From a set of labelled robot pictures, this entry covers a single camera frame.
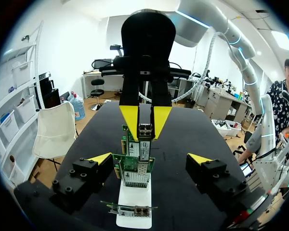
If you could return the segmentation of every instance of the wooden floor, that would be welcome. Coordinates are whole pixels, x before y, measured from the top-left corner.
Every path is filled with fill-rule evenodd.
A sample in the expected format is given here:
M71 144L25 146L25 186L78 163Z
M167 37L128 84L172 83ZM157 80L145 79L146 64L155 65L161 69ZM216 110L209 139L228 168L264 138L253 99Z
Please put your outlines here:
M105 91L105 94L102 95L102 97L100 98L100 103L104 103L106 99L109 99L111 101L119 101L119 97L114 95L114 92L111 91ZM76 129L78 131L78 133L80 134L82 132L82 130L85 128L85 126L87 125L87 123L90 121L90 119L95 115L96 111L91 110L91 106L93 104L97 103L97 99L85 99L84 100L84 106L85 106L85 113L86 113L86 117L82 120L76 121ZM176 104L173 103L174 107L184 107L184 104ZM251 126L250 131L254 131L254 125ZM244 145L244 133L240 132L238 134L239 138L232 138L229 140L226 140L226 143L228 144L229 148L231 149L231 151L233 152L234 150L237 149L238 146L240 145ZM63 161L64 157L60 157L55 159L55 161L61 163ZM51 187L52 185L52 180L54 179L55 175L56 175L56 170L54 167L54 164L48 160L43 160L43 159L39 159L39 161L37 162L36 166L39 167L39 173L36 175L36 178L38 180L40 180L43 184L45 184L47 187ZM30 178L31 182L34 182L35 178L31 176ZM280 207L280 205L282 204L284 200L281 199L281 195L280 193L275 197L274 201L272 204L274 204L273 206L270 206L268 208L268 213L264 213L262 214L258 220L261 223L265 223L267 221L269 221L271 219L271 217L276 213L276 211L278 210L278 208Z

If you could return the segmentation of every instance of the ceiling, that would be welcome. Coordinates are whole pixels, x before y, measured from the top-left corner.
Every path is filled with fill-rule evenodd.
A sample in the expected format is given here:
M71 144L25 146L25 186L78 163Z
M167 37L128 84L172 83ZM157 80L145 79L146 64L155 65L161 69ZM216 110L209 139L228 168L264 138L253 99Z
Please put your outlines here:
M235 16L231 19L251 40L256 51L262 52L262 55L257 55L253 60L272 81L284 79L284 61L289 58L289 51L279 47L271 30L283 32L289 36L288 28L277 19L268 6L261 4L260 1L220 0L220 2L236 12L236 16L242 17L235 18ZM267 10L267 13L258 13L256 10ZM253 27L253 30L247 28L247 23Z
M268 7L257 0L211 0L226 17L245 34L261 55L253 57L255 63L269 76L272 82L284 79L284 60L289 51L281 49L274 40L271 30L288 31ZM137 10L150 8L160 11L175 11L180 0L64 0L68 7L95 19L127 15ZM257 13L267 10L269 13Z

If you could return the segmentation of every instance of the black table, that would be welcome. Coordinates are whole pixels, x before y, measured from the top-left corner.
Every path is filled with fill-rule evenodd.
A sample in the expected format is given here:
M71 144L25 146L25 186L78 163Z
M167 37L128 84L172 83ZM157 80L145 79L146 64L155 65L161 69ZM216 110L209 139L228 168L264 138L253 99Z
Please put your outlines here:
M140 122L148 123L150 105L140 105ZM125 124L118 102L106 103L90 120L69 149L56 175L62 178L80 157L91 158L108 152L122 153ZM244 175L228 145L206 115L189 108L172 108L160 138L152 143L156 158L152 172L152 228L158 231L218 230L226 218L210 198L201 195L185 170L186 154L198 154L227 163L239 180ZM116 225L116 215L100 201L118 203L121 180L114 171L98 194L92 194L73 215L105 230L129 230Z

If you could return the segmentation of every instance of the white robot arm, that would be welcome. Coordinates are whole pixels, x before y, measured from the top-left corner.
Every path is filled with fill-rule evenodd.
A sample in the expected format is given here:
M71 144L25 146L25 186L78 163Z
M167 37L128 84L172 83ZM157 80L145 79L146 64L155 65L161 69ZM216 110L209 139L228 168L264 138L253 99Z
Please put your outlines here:
M262 145L254 166L267 192L272 190L276 193L279 187L287 187L289 167L282 167L284 160L272 151L276 142L271 98L269 95L260 96L259 83L249 63L249 59L255 56L251 42L220 9L207 0L181 0L178 10L170 13L169 18L176 27L175 41L183 46L196 46L209 27L220 32L222 39L231 45L229 55L242 73L253 112L255 115L263 115Z

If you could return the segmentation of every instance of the man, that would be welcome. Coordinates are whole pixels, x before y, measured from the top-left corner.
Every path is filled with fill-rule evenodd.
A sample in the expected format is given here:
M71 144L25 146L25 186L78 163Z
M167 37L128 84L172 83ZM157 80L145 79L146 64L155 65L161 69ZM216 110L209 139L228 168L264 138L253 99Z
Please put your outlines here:
M283 81L272 84L267 94L270 95L273 106L276 144L279 134L289 134L289 59L285 61L285 76ZM238 158L241 163L250 157L261 146L261 126L258 126L246 143L246 150Z

